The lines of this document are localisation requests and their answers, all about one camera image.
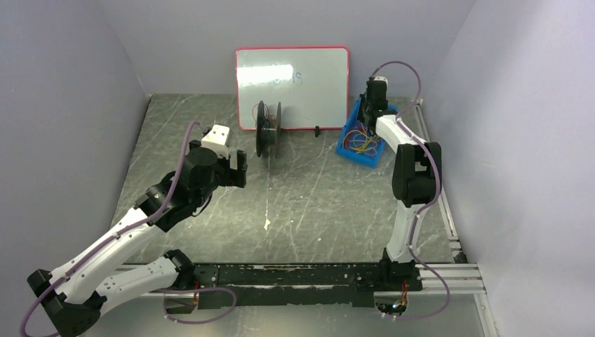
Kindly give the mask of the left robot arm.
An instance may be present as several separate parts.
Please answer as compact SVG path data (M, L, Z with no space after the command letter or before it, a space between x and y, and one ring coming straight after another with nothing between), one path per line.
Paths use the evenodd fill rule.
M149 187L125 216L85 251L54 270L27 279L57 336L80 336L115 307L149 292L216 292L200 280L195 264L180 250L122 273L116 269L142 246L185 219L199 215L219 187L246 186L246 153L227 155L209 147L183 150L178 167Z

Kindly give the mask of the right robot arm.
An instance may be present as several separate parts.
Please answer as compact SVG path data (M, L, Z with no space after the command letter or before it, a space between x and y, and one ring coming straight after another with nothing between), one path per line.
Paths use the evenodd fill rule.
M360 95L357 119L395 153L392 192L397 212L382 264L388 277L409 277L419 262L415 255L417 227L441 193L441 147L404 124L398 112L388 106L387 89L387 78L369 77Z

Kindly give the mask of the black perforated cable spool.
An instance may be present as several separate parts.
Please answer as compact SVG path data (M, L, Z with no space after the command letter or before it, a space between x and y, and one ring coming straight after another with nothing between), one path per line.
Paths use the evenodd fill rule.
M278 102L276 113L271 114L261 100L257 104L255 147L257 157L273 156L280 153L282 104Z

